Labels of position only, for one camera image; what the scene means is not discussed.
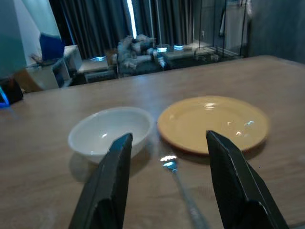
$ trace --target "white wall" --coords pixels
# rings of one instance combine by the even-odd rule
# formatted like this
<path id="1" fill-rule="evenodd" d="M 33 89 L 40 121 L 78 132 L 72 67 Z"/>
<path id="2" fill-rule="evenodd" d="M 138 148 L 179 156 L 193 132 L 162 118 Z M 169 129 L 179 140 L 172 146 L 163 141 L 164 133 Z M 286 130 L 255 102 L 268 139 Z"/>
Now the white wall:
<path id="1" fill-rule="evenodd" d="M 42 33 L 60 36 L 49 0 L 22 0 Z"/>
<path id="2" fill-rule="evenodd" d="M 26 64 L 33 63 L 31 54 L 40 55 L 40 31 L 22 0 L 14 0 Z"/>

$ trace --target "fork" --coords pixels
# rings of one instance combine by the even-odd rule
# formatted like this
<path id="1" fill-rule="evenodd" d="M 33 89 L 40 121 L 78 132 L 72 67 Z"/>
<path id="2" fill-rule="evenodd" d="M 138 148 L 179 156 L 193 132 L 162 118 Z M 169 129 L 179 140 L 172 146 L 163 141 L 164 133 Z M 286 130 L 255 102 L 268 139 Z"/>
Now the fork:
<path id="1" fill-rule="evenodd" d="M 204 216 L 201 214 L 199 208 L 191 198 L 190 194 L 182 184 L 180 177 L 178 175 L 178 161 L 177 156 L 175 154 L 170 154 L 167 156 L 164 156 L 160 159 L 162 165 L 164 168 L 169 170 L 177 183 L 177 185 L 180 188 L 180 191 L 183 195 L 183 198 L 185 200 L 185 203 L 187 205 L 187 209 L 189 211 L 189 215 L 191 217 L 192 223 L 194 225 L 194 228 L 196 229 L 208 229 L 208 223 Z"/>

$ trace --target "white bowl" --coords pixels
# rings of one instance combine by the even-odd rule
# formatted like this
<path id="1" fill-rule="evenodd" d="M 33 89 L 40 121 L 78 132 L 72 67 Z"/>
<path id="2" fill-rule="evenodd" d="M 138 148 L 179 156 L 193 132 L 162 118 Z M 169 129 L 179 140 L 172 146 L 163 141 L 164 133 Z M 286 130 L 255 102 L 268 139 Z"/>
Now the white bowl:
<path id="1" fill-rule="evenodd" d="M 115 139 L 132 133 L 133 157 L 145 146 L 152 128 L 153 118 L 145 110 L 135 107 L 111 108 L 80 121 L 71 130 L 68 143 L 74 151 L 99 163 Z"/>

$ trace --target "yellow plate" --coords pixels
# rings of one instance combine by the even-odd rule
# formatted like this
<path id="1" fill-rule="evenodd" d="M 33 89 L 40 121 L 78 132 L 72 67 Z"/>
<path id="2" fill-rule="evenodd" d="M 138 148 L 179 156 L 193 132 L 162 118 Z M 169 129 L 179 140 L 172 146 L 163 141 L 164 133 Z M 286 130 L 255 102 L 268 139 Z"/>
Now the yellow plate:
<path id="1" fill-rule="evenodd" d="M 170 144 L 208 155 L 206 130 L 222 134 L 244 151 L 265 140 L 269 122 L 261 110 L 248 103 L 206 96 L 185 99 L 169 106 L 159 117 L 158 129 Z"/>

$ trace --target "table surface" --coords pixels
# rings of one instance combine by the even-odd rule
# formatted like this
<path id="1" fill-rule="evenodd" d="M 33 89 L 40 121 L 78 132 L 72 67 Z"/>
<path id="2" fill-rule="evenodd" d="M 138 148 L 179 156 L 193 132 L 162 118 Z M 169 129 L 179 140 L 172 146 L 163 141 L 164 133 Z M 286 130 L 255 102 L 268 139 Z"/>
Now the table surface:
<path id="1" fill-rule="evenodd" d="M 95 169 L 67 143 L 81 119 L 136 106 L 157 120 L 170 104 L 204 95 L 241 99 L 267 114 L 268 140 L 247 158 L 287 223 L 305 224 L 305 67 L 263 56 L 27 94 L 0 110 L 0 228 L 68 227 Z M 177 185 L 159 162 L 166 151 L 155 127 L 131 162 L 125 229 L 192 228 Z M 223 228 L 208 158 L 177 153 L 182 182 L 211 228 Z"/>

